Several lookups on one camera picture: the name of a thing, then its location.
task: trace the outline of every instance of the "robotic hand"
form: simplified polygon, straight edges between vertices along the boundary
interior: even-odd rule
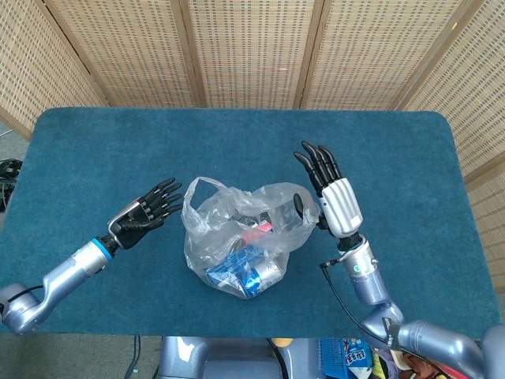
[[[319,227],[328,229],[340,238],[340,257],[321,264],[324,276],[344,307],[344,310],[364,332],[363,337],[373,347],[406,351],[418,358],[430,358],[464,373],[473,379],[498,379],[505,373],[505,326],[491,327],[482,339],[482,350],[467,336],[419,320],[405,323],[401,310],[387,293],[365,236],[358,228],[363,217],[349,181],[342,177],[334,156],[323,146],[318,148],[301,142],[307,158],[295,152],[309,173],[323,207]],[[295,208],[303,213],[303,204],[294,197]],[[357,321],[343,305],[327,272],[337,263],[346,266],[358,298],[373,310],[365,319]]]
[[[43,278],[43,285],[27,288],[14,283],[0,288],[0,315],[3,324],[17,335],[34,331],[70,292],[86,279],[102,271],[117,249],[130,249],[149,231],[161,227],[172,213],[182,209],[172,193],[181,187],[170,178],[137,198],[108,223],[108,233],[93,238],[65,262]],[[43,301],[32,293],[44,289]]]

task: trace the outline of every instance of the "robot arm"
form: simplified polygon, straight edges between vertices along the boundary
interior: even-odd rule
[[[363,217],[349,181],[342,177],[328,149],[323,146],[316,148],[305,141],[301,144],[310,159],[300,152],[295,152],[294,156],[309,173],[323,207],[324,216],[319,226],[340,239],[340,257],[321,266],[325,276],[328,266],[342,262],[358,298],[365,305],[374,306],[361,322],[365,331],[363,337],[373,347],[413,352],[441,362],[473,379],[502,377],[505,373],[504,325],[497,325],[484,335],[483,354],[470,338],[462,334],[426,321],[405,324],[401,310],[387,293],[378,261],[367,239],[359,234]],[[294,198],[294,203],[298,213],[302,212],[301,200]]]
[[[174,204],[181,194],[171,194],[181,187],[170,178],[137,198],[108,223],[108,234],[93,238],[66,261],[43,277],[43,285],[27,288],[14,283],[0,289],[2,323],[17,335],[34,331],[70,292],[86,279],[100,272],[112,260],[117,249],[135,246],[149,231],[161,227],[164,220],[180,210]],[[43,287],[39,301],[32,290]]]

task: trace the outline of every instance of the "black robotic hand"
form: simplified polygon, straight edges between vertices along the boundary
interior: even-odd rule
[[[339,249],[348,250],[361,242],[358,229],[363,222],[361,210],[349,181],[342,177],[339,166],[330,150],[317,148],[307,141],[301,145],[309,154],[300,152],[294,157],[303,164],[323,207],[319,228],[328,229],[331,235],[340,238]],[[295,195],[294,205],[298,213],[303,212],[301,198]]]
[[[114,242],[121,249],[135,246],[149,231],[161,227],[169,215],[181,210],[182,204],[175,202],[181,199],[182,195],[172,195],[181,188],[181,183],[174,181],[174,178],[170,178],[159,183],[109,221],[109,236],[112,239],[102,240],[107,248]]]

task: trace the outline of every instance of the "white robotic hand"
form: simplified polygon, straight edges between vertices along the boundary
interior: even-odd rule
[[[307,141],[302,141],[301,145],[310,159],[300,152],[295,152],[294,156],[309,173],[310,181],[320,199],[324,216],[319,227],[328,229],[332,235],[340,238],[341,251],[352,248],[361,242],[358,229],[363,222],[353,187],[342,177],[334,156],[327,148],[316,148]]]

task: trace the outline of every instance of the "blue ring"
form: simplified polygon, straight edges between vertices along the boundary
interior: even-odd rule
[[[96,238],[92,239],[92,242],[100,249],[100,251],[105,255],[105,257],[109,260],[112,261],[112,256],[110,255],[109,251],[106,249],[104,245],[100,243],[100,241]]]

